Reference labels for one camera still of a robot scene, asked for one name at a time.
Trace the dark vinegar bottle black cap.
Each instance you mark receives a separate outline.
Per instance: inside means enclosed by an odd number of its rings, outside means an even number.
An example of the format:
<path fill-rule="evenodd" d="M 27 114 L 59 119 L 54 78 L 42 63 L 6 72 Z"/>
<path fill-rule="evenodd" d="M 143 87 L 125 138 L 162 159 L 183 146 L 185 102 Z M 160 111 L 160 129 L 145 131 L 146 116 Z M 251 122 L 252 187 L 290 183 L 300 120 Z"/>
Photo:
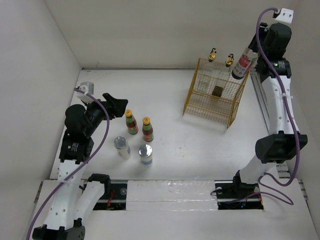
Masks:
<path fill-rule="evenodd" d="M 258 53 L 247 47 L 232 70 L 232 77 L 236 80 L 243 79 L 254 66 L 257 59 Z"/>

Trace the chili sauce bottle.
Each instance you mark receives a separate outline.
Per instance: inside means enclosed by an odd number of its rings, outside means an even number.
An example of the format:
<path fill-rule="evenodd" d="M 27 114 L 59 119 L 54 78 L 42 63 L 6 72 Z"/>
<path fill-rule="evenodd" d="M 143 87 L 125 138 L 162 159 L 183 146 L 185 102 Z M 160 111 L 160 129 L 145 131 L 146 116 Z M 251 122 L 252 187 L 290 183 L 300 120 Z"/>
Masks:
<path fill-rule="evenodd" d="M 148 116 L 145 116 L 142 119 L 142 134 L 143 134 L 143 139 L 146 142 L 151 142 L 154 140 L 154 130 L 153 130 L 153 126 L 151 124 L 151 120 Z"/>
<path fill-rule="evenodd" d="M 137 134 L 139 131 L 139 128 L 137 125 L 137 121 L 136 121 L 135 117 L 133 116 L 132 110 L 126 109 L 124 114 L 125 114 L 125 124 L 126 124 L 128 132 L 131 135 Z"/>

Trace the white shaker silver lid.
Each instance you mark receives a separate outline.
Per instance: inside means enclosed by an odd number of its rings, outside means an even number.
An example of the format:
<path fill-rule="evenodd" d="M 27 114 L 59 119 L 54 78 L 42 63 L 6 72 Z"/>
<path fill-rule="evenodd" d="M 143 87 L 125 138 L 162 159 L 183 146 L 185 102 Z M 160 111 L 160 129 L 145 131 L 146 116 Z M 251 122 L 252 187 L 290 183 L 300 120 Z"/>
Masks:
<path fill-rule="evenodd" d="M 150 167 L 153 164 L 153 149 L 148 144 L 143 144 L 138 149 L 140 163 L 145 167 Z"/>
<path fill-rule="evenodd" d="M 131 157 L 131 148 L 128 141 L 123 136 L 118 136 L 114 139 L 114 147 L 116 148 L 118 155 L 123 160 L 128 160 Z"/>

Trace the tall glass cruet dark contents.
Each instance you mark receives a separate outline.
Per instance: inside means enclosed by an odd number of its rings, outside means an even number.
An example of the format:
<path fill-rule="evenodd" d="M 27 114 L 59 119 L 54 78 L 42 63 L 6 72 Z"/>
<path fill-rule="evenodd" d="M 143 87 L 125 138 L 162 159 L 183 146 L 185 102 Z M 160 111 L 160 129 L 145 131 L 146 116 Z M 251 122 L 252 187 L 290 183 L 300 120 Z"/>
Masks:
<path fill-rule="evenodd" d="M 231 70 L 232 70 L 231 66 L 233 62 L 234 62 L 234 54 L 230 53 L 227 59 L 225 60 L 224 67 L 222 67 L 218 72 L 215 86 L 211 93 L 213 96 L 219 97 L 219 98 L 222 96 L 223 90 L 226 87 L 227 82 L 231 75 Z"/>

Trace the clear glass cruet gold spout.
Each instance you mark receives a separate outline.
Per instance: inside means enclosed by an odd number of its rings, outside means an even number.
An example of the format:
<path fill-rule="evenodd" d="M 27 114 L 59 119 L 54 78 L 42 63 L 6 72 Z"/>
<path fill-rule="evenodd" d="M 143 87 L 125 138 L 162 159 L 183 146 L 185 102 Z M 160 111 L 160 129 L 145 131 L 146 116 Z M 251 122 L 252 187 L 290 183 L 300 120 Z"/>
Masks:
<path fill-rule="evenodd" d="M 200 71 L 200 73 L 204 75 L 202 79 L 199 81 L 198 85 L 198 90 L 200 90 L 201 92 L 206 92 L 208 89 L 210 83 L 210 75 L 213 68 L 213 62 L 216 58 L 216 53 L 217 49 L 213 47 L 210 54 L 207 57 L 207 62 L 203 64 L 203 68 Z"/>

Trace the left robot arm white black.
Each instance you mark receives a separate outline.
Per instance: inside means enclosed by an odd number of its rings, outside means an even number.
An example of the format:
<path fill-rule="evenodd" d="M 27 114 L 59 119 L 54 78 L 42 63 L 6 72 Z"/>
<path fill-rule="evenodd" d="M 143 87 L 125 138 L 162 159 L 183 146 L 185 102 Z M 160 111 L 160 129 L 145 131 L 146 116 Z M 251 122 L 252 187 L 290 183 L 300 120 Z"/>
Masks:
<path fill-rule="evenodd" d="M 36 220 L 51 200 L 44 223 L 40 227 L 34 227 L 35 221 L 32 221 L 27 239 L 83 240 L 86 233 L 85 222 L 96 203 L 100 198 L 107 198 L 111 194 L 111 180 L 106 174 L 92 174 L 83 192 L 80 192 L 80 183 L 87 164 L 103 146 L 99 144 L 93 149 L 93 133 L 102 121 L 107 121 L 109 126 L 111 120 L 121 118 L 128 100 L 104 93 L 104 100 L 101 101 L 82 90 L 76 89 L 76 92 L 90 101 L 71 105 L 65 111 L 66 130 L 58 157 L 58 184 L 34 216 Z"/>

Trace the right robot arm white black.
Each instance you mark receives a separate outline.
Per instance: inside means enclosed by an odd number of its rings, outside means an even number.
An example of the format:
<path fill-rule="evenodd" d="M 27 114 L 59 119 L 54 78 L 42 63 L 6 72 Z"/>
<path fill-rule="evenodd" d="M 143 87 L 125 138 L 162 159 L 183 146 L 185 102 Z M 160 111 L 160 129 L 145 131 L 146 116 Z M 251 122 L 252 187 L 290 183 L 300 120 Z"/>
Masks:
<path fill-rule="evenodd" d="M 263 88 L 269 116 L 268 135 L 257 140 L 255 155 L 231 182 L 216 182 L 212 195 L 218 204 L 242 204 L 262 195 L 255 188 L 263 177 L 274 176 L 269 170 L 287 160 L 295 159 L 299 166 L 300 151 L 308 137 L 301 134 L 294 119 L 291 97 L 291 66 L 284 58 L 292 31 L 283 23 L 258 23 L 255 39 L 249 49 L 258 54 L 256 71 Z"/>

